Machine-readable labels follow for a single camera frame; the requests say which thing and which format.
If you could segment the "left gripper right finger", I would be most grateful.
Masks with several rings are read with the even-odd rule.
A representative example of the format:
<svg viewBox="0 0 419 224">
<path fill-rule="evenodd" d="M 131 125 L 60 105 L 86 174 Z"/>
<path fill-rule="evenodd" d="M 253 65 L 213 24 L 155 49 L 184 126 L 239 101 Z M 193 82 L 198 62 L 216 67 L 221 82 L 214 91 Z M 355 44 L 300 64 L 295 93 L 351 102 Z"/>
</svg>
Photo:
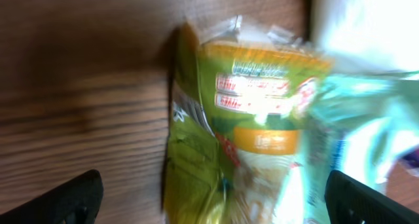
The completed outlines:
<svg viewBox="0 0 419 224">
<path fill-rule="evenodd" d="M 333 170 L 325 187 L 331 224 L 418 224 L 418 213 Z"/>
</svg>

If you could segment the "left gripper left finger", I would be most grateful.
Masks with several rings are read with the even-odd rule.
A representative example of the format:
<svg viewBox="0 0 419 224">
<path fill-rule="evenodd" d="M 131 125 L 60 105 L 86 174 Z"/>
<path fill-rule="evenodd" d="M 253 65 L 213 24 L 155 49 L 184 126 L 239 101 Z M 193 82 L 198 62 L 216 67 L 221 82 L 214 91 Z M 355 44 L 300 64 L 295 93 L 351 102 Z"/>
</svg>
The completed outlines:
<svg viewBox="0 0 419 224">
<path fill-rule="evenodd" d="M 102 198 L 101 175 L 97 170 L 89 170 L 1 214 L 1 224 L 93 224 Z"/>
</svg>

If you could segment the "mint green wipes pack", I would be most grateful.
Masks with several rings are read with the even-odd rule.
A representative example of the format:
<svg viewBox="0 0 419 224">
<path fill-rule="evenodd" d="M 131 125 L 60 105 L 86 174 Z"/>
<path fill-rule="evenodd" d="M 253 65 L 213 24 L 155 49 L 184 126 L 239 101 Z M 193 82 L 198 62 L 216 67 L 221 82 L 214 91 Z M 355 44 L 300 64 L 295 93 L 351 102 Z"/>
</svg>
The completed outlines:
<svg viewBox="0 0 419 224">
<path fill-rule="evenodd" d="M 333 170 L 384 193 L 399 157 L 418 145 L 418 73 L 333 74 L 308 112 L 275 223 L 328 223 Z"/>
</svg>

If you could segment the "green snack packet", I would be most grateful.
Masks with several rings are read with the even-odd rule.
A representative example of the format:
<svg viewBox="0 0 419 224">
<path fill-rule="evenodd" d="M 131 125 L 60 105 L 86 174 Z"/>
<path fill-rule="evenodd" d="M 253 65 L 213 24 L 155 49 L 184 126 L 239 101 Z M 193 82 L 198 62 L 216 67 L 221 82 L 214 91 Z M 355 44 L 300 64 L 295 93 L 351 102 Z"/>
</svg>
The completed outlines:
<svg viewBox="0 0 419 224">
<path fill-rule="evenodd" d="M 330 59 L 278 26 L 187 18 L 172 85 L 166 221 L 273 222 L 330 69 Z"/>
</svg>

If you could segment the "white tube gold cap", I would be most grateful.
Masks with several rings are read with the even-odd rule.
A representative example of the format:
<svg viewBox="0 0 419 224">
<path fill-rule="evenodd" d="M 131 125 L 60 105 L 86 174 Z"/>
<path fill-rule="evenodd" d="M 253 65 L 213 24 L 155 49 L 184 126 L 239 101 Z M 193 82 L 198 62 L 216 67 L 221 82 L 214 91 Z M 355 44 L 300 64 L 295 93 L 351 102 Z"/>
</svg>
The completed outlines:
<svg viewBox="0 0 419 224">
<path fill-rule="evenodd" d="M 418 71 L 418 0 L 312 0 L 311 22 L 335 73 Z"/>
</svg>

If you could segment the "purple sanitary pad pack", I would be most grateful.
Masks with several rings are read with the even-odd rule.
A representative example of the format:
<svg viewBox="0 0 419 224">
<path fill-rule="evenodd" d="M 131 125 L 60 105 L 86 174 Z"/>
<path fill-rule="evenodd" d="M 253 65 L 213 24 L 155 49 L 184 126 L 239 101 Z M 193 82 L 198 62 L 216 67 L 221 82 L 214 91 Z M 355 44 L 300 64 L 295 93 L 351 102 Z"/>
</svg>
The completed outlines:
<svg viewBox="0 0 419 224">
<path fill-rule="evenodd" d="M 418 147 L 401 157 L 401 164 L 408 170 L 418 169 Z"/>
</svg>

